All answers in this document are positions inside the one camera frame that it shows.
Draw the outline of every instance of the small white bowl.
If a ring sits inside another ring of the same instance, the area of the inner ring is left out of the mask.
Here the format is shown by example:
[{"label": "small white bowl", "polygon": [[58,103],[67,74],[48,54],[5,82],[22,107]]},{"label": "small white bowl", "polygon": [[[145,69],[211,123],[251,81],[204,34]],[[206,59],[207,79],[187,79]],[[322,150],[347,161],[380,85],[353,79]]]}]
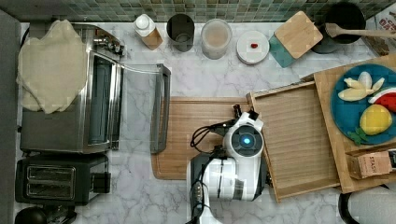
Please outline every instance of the small white bowl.
[{"label": "small white bowl", "polygon": [[249,31],[239,37],[236,53],[239,60],[246,64],[256,64],[264,60],[270,49],[267,37],[258,31]]}]

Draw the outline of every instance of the wooden spoon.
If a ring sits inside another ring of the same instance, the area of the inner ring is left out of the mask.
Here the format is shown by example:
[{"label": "wooden spoon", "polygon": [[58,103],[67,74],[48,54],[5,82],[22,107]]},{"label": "wooden spoon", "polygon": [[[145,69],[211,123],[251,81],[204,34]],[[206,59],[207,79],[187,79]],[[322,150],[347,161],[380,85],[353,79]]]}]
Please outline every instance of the wooden spoon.
[{"label": "wooden spoon", "polygon": [[339,27],[335,23],[326,23],[327,34],[331,37],[338,35],[366,35],[396,38],[396,31],[382,31],[382,30],[346,30]]}]

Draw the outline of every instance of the flour tortilla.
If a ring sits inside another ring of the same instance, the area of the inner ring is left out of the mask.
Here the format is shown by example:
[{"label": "flour tortilla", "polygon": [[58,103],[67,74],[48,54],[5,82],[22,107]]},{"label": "flour tortilla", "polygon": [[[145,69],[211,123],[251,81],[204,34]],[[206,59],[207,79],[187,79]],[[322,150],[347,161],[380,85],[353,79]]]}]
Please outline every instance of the flour tortilla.
[{"label": "flour tortilla", "polygon": [[18,59],[17,82],[28,109],[64,111],[86,84],[86,45],[69,21],[56,21],[42,39],[29,38]]}]

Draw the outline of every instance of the green leaf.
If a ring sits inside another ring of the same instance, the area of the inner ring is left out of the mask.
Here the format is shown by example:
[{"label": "green leaf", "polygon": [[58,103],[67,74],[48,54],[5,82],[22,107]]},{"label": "green leaf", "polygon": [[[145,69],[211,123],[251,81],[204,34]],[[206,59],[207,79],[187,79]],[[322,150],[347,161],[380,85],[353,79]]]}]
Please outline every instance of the green leaf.
[{"label": "green leaf", "polygon": [[350,134],[350,137],[351,138],[361,138],[358,134],[356,134],[356,133],[351,133]]},{"label": "green leaf", "polygon": [[367,139],[367,136],[366,136],[366,134],[364,133],[364,134],[359,134],[359,137],[362,139],[362,140],[364,140],[364,141],[368,141],[368,139]]},{"label": "green leaf", "polygon": [[358,134],[358,135],[366,135],[366,133],[363,131],[363,129],[362,128],[359,128],[359,129],[357,129],[357,131],[356,131],[356,133]]},{"label": "green leaf", "polygon": [[359,147],[359,146],[361,145],[361,141],[358,141],[358,140],[357,140],[357,141],[355,141],[355,144],[356,144],[356,146]]}]

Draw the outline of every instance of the blue plate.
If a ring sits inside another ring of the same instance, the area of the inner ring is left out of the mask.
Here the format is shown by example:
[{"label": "blue plate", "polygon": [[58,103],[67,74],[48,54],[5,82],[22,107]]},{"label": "blue plate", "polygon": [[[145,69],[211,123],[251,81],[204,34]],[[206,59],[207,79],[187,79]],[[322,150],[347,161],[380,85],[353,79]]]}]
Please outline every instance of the blue plate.
[{"label": "blue plate", "polygon": [[[331,110],[332,110],[332,118],[334,119],[335,124],[340,129],[340,131],[348,138],[348,132],[355,132],[355,128],[360,127],[360,120],[363,111],[369,107],[371,104],[368,103],[368,99],[372,96],[367,96],[362,100],[347,102],[343,101],[338,97],[338,93],[348,88],[347,84],[344,82],[344,78],[351,77],[355,80],[358,80],[361,72],[368,72],[373,80],[373,84],[375,84],[381,77],[385,79],[384,84],[381,89],[386,87],[396,87],[396,73],[387,67],[378,65],[378,64],[363,64],[356,67],[351,68],[347,71],[338,81],[335,83],[334,90],[332,91],[331,96]],[[393,112],[390,112],[392,115],[392,124],[390,127],[379,134],[376,135],[367,135],[367,142],[362,141],[361,143],[364,145],[374,145],[381,144],[387,142],[396,136],[396,115]]]}]

